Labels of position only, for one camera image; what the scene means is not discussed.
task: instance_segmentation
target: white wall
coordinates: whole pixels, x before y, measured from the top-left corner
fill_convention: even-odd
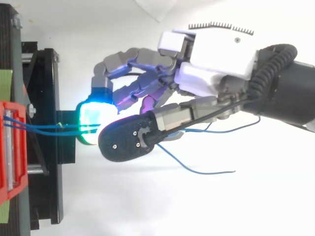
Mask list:
[[[93,67],[105,56],[130,47],[154,49],[163,31],[189,23],[249,27],[260,47],[291,43],[299,50],[297,60],[315,64],[315,16],[308,0],[178,0],[161,23],[132,0],[7,2],[24,17],[24,40],[37,40],[40,48],[53,47],[61,55],[64,110],[87,98]],[[212,130],[255,120],[239,113]],[[189,173],[158,147],[145,157],[112,163],[97,147],[77,143],[76,164],[63,166],[64,220],[54,226],[42,221],[32,235],[314,235],[313,139],[311,133],[263,118],[235,133],[186,134],[164,144],[196,170],[237,171],[221,176]]]

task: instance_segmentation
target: black cable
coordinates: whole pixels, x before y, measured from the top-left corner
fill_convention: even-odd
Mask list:
[[[194,119],[194,120],[189,121],[189,122],[187,122],[187,123],[184,123],[184,124],[182,124],[182,125],[180,125],[180,126],[177,126],[177,127],[173,128],[173,129],[164,131],[164,132],[163,132],[163,135],[167,136],[167,135],[169,135],[169,134],[172,134],[172,133],[174,133],[174,132],[177,132],[177,131],[180,131],[180,130],[182,130],[182,129],[185,129],[185,128],[187,128],[187,127],[189,127],[189,126],[192,126],[192,125],[194,125],[194,124],[201,123],[201,122],[203,122],[203,121],[205,121],[205,120],[207,120],[207,119],[210,119],[210,118],[212,118],[212,117],[215,117],[215,116],[217,116],[217,115],[220,115],[221,113],[226,112],[227,110],[233,109],[234,107],[241,106],[241,105],[244,105],[244,104],[246,104],[246,103],[256,102],[256,101],[257,101],[257,100],[244,99],[244,100],[241,100],[241,101],[232,103],[232,104],[227,105],[227,106],[225,106],[225,107],[223,107],[223,108],[221,108],[221,109],[219,109],[219,110],[217,110],[217,111],[215,111],[215,112],[212,112],[212,113],[210,113],[210,114],[207,114],[207,115],[205,115],[205,116],[203,116],[203,117]]]
[[[212,123],[210,123],[210,124],[207,126],[207,128],[205,128],[205,130],[208,130],[211,125],[212,125]]]
[[[130,73],[127,73],[127,74],[125,74],[125,75],[123,75],[123,76],[139,76],[139,75],[142,75],[142,73],[130,72]]]
[[[273,45],[262,50],[269,50],[277,54],[266,61],[249,81],[247,94],[253,98],[262,97],[274,77],[292,63],[297,56],[297,49],[290,44]]]

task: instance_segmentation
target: illuminated object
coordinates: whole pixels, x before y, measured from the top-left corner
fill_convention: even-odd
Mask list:
[[[92,91],[87,100],[77,106],[78,123],[80,125],[105,124],[115,121],[117,109],[113,105],[113,83],[104,76],[92,78]],[[80,131],[97,129],[97,127],[82,126]],[[83,144],[96,145],[98,133],[91,132],[78,136]]]
[[[83,103],[80,108],[79,121],[82,124],[102,124],[106,126],[117,119],[117,109],[114,105],[105,102]],[[97,127],[81,127],[80,131],[97,129]],[[98,133],[82,134],[81,137],[87,144],[96,145]]]

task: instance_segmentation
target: screw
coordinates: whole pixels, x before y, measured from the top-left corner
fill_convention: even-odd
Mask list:
[[[60,62],[60,56],[59,54],[55,54],[55,62],[59,63]]]
[[[30,118],[33,118],[34,114],[36,114],[36,108],[34,108],[33,104],[29,104],[28,112]]]
[[[15,14],[13,16],[13,19],[12,19],[12,25],[17,28],[18,30],[20,30],[22,28],[22,25],[21,25],[21,17],[19,14]]]

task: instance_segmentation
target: metal rod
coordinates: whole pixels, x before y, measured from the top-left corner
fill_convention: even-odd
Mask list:
[[[31,164],[28,165],[28,174],[29,175],[36,175],[36,174],[43,174],[43,169],[39,164]]]
[[[22,63],[30,63],[33,57],[33,53],[23,53],[22,54]]]

